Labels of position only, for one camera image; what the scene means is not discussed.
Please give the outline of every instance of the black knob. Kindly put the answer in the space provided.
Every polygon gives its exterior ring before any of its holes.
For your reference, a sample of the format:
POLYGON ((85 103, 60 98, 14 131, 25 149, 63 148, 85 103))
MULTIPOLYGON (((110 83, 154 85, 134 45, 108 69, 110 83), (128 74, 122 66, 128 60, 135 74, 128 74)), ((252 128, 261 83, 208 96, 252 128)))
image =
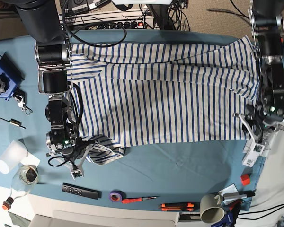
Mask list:
POLYGON ((131 23, 131 27, 132 27, 132 28, 136 28, 136 27, 138 27, 138 23, 137 23, 137 22, 135 22, 135 21, 133 21, 133 22, 131 23))
MULTIPOLYGON (((117 24, 119 24, 119 25, 123 26, 123 23, 122 23, 122 22, 118 22, 117 24)), ((117 27, 117 28, 119 28, 119 29, 120 29, 120 27, 117 27)))
POLYGON ((125 27, 125 28, 130 28, 130 27, 131 27, 131 23, 129 23, 128 21, 126 21, 126 22, 124 23, 124 27, 125 27))

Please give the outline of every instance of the purple tape roll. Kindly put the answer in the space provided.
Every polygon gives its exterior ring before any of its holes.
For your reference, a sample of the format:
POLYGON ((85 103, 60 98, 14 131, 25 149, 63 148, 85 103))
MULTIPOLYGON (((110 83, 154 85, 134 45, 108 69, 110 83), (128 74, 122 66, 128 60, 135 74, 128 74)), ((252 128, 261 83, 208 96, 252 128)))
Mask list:
POLYGON ((121 202, 122 201, 122 195, 121 195, 121 191, 111 191, 109 194, 109 199, 112 202, 121 202))

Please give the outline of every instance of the striped shirt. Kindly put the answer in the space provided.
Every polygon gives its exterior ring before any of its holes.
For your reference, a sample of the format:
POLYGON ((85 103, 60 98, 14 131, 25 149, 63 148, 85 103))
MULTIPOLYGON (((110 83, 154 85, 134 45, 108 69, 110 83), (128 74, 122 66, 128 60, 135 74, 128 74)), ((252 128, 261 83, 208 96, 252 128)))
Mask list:
POLYGON ((72 60, 72 79, 84 103, 80 135, 97 138, 109 150, 101 151, 101 158, 94 158, 99 154, 94 150, 90 161, 105 164, 129 146, 248 136, 233 117, 257 97, 247 37, 227 46, 74 44, 72 60))

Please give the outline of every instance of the bottle cap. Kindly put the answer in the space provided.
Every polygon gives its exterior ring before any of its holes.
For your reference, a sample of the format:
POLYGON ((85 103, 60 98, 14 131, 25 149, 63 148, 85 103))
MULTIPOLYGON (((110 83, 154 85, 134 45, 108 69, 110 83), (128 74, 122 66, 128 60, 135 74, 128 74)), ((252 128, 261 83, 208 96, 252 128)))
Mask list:
POLYGON ((10 209, 10 205, 7 204, 6 202, 4 202, 3 205, 2 205, 2 208, 7 211, 7 210, 10 209))
POLYGON ((3 202, 2 208, 4 210, 9 210, 13 202, 14 202, 13 198, 8 197, 8 199, 3 202))

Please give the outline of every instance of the screwdriver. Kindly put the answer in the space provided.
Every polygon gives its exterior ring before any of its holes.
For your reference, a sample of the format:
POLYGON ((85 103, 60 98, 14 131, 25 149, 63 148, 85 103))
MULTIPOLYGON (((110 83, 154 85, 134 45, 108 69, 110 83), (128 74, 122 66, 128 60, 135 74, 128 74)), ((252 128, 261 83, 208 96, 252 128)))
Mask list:
POLYGON ((0 120, 3 120, 3 121, 5 121, 5 122, 8 122, 8 123, 10 123, 10 124, 12 124, 12 125, 15 125, 15 126, 19 127, 19 128, 26 129, 26 127, 21 126, 21 122, 15 120, 15 119, 10 119, 10 120, 8 121, 8 120, 5 120, 5 119, 3 119, 3 118, 0 117, 0 120))
POLYGON ((132 202, 142 202, 145 200, 152 200, 157 198, 158 196, 152 196, 152 197, 140 197, 140 198, 128 198, 128 199, 124 199, 122 200, 122 204, 128 204, 128 203, 132 203, 132 202))

